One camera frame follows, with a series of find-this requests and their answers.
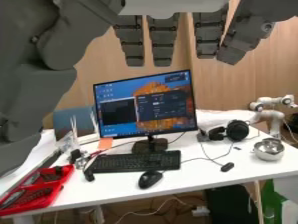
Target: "headphones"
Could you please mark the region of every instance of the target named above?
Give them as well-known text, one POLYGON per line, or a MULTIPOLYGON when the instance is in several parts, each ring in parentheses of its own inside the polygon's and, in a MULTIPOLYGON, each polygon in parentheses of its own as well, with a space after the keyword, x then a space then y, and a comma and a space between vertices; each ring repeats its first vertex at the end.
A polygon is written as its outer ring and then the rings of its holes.
POLYGON ((211 141, 222 141, 225 137, 233 142, 242 141, 249 135, 249 125, 245 121, 233 120, 227 127, 218 127, 207 132, 207 137, 211 141))

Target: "red toolbox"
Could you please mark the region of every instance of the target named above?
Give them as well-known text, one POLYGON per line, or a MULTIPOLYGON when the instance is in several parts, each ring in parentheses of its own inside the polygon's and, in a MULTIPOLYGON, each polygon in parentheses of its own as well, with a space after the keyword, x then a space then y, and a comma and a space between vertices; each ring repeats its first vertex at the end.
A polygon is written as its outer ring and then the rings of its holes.
POLYGON ((0 216, 48 207, 73 170, 73 165, 66 165, 34 171, 0 200, 0 216))

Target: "wall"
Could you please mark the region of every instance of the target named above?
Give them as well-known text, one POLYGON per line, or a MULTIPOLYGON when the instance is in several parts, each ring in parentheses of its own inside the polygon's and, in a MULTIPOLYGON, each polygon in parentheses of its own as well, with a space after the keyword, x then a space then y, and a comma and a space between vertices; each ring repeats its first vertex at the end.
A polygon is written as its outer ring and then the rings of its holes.
MULTIPOLYGON (((230 1, 227 24, 237 4, 238 0, 230 1)), ((93 104, 94 83, 189 68, 193 72, 197 107, 201 109, 246 109, 257 97, 283 96, 287 93, 295 94, 298 102, 298 18, 277 24, 270 37, 261 41, 257 49, 246 54, 235 66, 215 59, 197 59, 191 24, 189 14, 183 14, 179 19, 173 63, 167 68, 153 65, 148 29, 144 30, 145 66, 129 68, 120 41, 113 29, 109 29, 102 37, 93 40, 76 65, 77 81, 56 109, 84 106, 86 102, 93 104)), ((50 115, 44 124, 45 127, 52 127, 50 115)))
MULTIPOLYGON (((238 1, 230 1, 227 24, 238 1)), ((191 18, 187 17, 189 41, 194 46, 191 18)), ((295 94, 298 102, 298 18, 277 24, 270 38, 261 41, 235 66, 199 60, 190 48, 197 105, 203 109, 247 108, 259 96, 295 94)))

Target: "metal bowl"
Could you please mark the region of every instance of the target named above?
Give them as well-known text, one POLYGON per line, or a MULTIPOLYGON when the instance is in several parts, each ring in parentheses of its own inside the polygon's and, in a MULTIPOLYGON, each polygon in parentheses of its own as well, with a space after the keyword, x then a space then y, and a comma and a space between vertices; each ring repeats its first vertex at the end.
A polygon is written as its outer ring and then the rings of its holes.
POLYGON ((266 161, 277 161, 285 154, 285 147, 278 139, 263 139, 255 143, 254 153, 257 157, 266 161))

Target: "computer mouse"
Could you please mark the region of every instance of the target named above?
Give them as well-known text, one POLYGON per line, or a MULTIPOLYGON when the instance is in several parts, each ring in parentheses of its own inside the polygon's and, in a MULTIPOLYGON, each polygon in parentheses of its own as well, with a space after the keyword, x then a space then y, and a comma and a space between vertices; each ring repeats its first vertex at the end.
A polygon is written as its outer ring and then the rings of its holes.
POLYGON ((148 189, 161 180, 162 176, 162 173, 158 171, 146 171, 140 177, 138 187, 141 189, 148 189))

